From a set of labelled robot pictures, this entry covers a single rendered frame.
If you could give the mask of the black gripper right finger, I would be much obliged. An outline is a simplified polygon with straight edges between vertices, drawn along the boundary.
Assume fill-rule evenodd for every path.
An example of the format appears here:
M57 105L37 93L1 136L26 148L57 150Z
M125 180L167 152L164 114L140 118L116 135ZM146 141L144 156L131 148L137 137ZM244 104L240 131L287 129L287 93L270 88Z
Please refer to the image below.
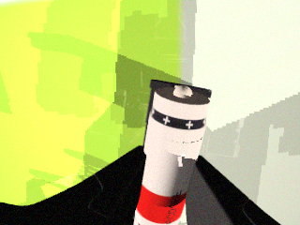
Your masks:
M187 225L281 225L202 155L192 169L185 214Z

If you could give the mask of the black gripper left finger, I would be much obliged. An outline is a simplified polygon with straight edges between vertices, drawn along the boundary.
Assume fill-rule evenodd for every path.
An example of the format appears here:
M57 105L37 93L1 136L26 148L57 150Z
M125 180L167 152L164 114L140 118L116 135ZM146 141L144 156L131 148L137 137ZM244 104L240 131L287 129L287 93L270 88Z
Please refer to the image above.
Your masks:
M112 164L33 205L0 202L0 225L131 225L147 155L138 145Z

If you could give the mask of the white cylindrical battery with red and black bands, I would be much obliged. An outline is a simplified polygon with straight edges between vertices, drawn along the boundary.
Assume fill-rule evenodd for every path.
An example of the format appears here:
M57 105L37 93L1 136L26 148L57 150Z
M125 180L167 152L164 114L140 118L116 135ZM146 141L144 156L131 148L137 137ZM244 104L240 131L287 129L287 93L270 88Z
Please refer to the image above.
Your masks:
M210 100L187 86L155 91L147 125L142 194L134 225L176 225L187 202Z

